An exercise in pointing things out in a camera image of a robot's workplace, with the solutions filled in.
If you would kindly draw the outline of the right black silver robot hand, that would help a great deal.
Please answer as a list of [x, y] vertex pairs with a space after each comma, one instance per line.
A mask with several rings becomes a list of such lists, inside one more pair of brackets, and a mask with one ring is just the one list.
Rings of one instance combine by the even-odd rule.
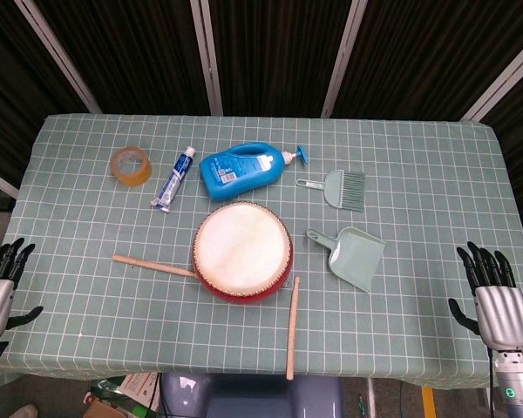
[[523, 293], [517, 288], [509, 260], [502, 252], [490, 253], [471, 241], [467, 248], [459, 246], [457, 254], [465, 268], [477, 318], [467, 317], [450, 298], [448, 306], [455, 321], [491, 350], [523, 351]]

